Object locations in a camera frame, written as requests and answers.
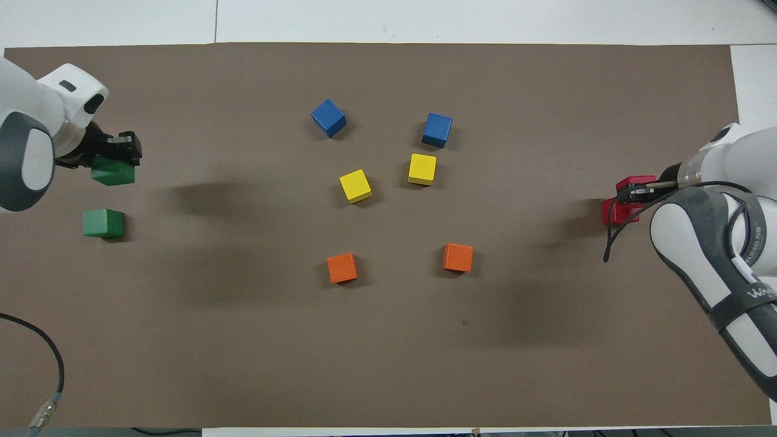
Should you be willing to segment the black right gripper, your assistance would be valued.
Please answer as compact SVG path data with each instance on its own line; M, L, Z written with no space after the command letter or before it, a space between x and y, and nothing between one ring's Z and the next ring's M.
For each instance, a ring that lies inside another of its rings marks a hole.
M646 200L655 200L660 196L673 193L678 190L678 174L682 163L677 163L666 168L658 181L646 183L629 183L617 189L616 203L620 205L645 204Z

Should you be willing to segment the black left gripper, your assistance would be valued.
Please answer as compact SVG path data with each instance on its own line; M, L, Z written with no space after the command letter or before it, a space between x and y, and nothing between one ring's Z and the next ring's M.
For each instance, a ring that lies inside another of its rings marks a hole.
M55 152L55 165L68 169L94 167L104 161L125 161L139 166L143 157L141 141L134 132L122 132L116 138L108 138L106 133L90 121L84 129L66 128L56 138L64 139L64 149Z

